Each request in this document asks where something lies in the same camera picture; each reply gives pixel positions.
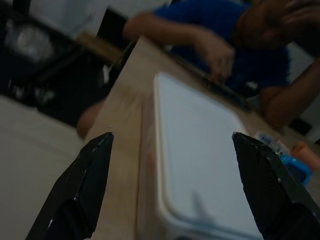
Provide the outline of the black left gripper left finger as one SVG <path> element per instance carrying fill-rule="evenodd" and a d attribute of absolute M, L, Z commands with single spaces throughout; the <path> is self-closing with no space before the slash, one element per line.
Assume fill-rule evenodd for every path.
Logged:
<path fill-rule="evenodd" d="M 114 134 L 90 140 L 53 185 L 28 240 L 87 240 L 96 230 L 107 186 Z"/>

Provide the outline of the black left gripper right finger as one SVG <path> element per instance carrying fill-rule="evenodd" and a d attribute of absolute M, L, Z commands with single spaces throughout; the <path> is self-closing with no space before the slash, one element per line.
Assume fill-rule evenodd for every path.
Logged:
<path fill-rule="evenodd" d="M 320 208 L 277 154 L 257 139 L 232 135 L 243 190 L 265 240 L 318 240 Z"/>

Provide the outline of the person's right hand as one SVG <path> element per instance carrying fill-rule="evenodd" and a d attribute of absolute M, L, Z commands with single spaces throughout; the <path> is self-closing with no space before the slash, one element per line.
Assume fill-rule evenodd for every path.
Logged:
<path fill-rule="evenodd" d="M 235 50 L 220 36 L 206 31 L 196 35 L 194 47 L 209 69 L 209 80 L 224 84 L 232 74 Z"/>

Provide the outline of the person's left hand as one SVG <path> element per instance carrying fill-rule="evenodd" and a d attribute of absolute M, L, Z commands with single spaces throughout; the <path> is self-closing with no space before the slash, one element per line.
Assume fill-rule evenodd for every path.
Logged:
<path fill-rule="evenodd" d="M 262 0 L 267 25 L 285 29 L 320 29 L 318 0 Z"/>

